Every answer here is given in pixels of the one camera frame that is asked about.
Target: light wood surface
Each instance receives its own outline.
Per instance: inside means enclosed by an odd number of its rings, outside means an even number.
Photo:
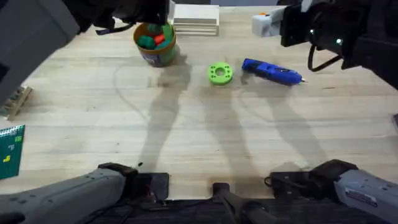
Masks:
[[[270,197],[262,183],[274,170],[311,169],[330,159],[355,163],[398,182],[398,137],[391,115],[398,94],[372,72],[340,63],[307,70],[308,44],[283,48],[280,37],[251,34],[251,16],[273,7],[220,9],[219,37],[178,37],[175,65],[153,68],[132,30],[99,37],[94,29],[56,52],[26,81],[35,91],[12,123],[26,124],[17,192],[119,162],[168,172],[170,198],[205,198],[213,182],[247,197]],[[332,56],[318,52],[315,63]],[[291,68],[308,83],[278,85],[243,75],[254,58]],[[209,64],[234,68],[212,86]]]

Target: glue gun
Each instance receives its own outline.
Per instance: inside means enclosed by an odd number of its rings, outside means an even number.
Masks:
[[[256,76],[266,78],[270,81],[283,85],[296,85],[305,82],[303,77],[294,70],[286,69],[267,62],[253,59],[244,59],[242,69],[254,73]]]

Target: green gear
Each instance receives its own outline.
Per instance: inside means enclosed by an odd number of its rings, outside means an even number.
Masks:
[[[225,62],[216,62],[207,68],[207,77],[214,85],[226,85],[232,80],[233,70]]]

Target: green game board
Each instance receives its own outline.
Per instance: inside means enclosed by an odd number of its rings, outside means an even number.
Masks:
[[[0,179],[19,173],[25,125],[0,130]]]

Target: gray robot arm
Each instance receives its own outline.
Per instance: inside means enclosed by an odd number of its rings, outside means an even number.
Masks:
[[[334,184],[340,202],[398,223],[398,185],[363,170],[349,170]]]
[[[0,195],[0,223],[76,223],[94,211],[114,205],[136,174],[137,170],[130,167],[105,164],[81,177]]]
[[[61,0],[0,0],[0,105],[79,26]]]

